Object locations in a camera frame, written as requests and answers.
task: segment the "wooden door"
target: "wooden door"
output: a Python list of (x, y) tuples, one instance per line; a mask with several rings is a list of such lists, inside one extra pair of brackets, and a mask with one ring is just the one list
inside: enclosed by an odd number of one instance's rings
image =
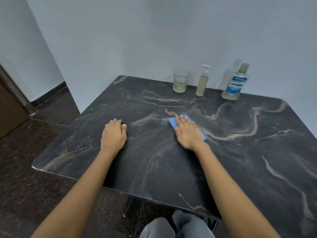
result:
[(27, 113), (0, 83), (0, 138), (28, 119)]

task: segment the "bottle cap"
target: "bottle cap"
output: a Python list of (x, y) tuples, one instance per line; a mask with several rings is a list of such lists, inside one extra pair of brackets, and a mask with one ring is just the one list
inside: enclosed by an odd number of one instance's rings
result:
[(244, 62), (243, 64), (241, 64), (241, 66), (239, 68), (239, 72), (246, 73), (248, 71), (249, 67), (250, 67), (250, 64)]
[(209, 73), (209, 70), (208, 70), (208, 68), (210, 68), (210, 66), (209, 66), (209, 65), (200, 64), (200, 66), (206, 67), (206, 70), (204, 71), (204, 74)]

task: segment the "glass tumbler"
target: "glass tumbler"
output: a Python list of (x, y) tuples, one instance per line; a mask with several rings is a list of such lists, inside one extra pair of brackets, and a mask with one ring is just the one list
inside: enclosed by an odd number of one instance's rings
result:
[(190, 72), (178, 69), (174, 71), (173, 90), (177, 93), (183, 93), (186, 90), (188, 78), (191, 75)]

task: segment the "mouthwash bottle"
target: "mouthwash bottle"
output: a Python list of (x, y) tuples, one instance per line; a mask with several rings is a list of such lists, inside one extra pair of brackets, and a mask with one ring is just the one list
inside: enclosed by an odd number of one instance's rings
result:
[(239, 70), (233, 75), (227, 88), (221, 94), (221, 96), (224, 99), (236, 100), (239, 97), (243, 85), (247, 82), (247, 80), (250, 77), (247, 74), (249, 67), (250, 64), (246, 62), (241, 64)]

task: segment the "hand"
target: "hand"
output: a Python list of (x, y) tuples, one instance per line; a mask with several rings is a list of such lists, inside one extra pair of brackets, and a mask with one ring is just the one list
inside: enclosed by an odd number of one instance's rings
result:
[(197, 125), (190, 122), (183, 115), (176, 117), (177, 128), (175, 133), (178, 142), (186, 149), (195, 151), (202, 143), (204, 143), (204, 136)]
[(113, 119), (106, 124), (101, 137), (100, 152), (110, 150), (115, 155), (122, 149), (126, 141), (126, 124), (121, 125), (121, 119)]

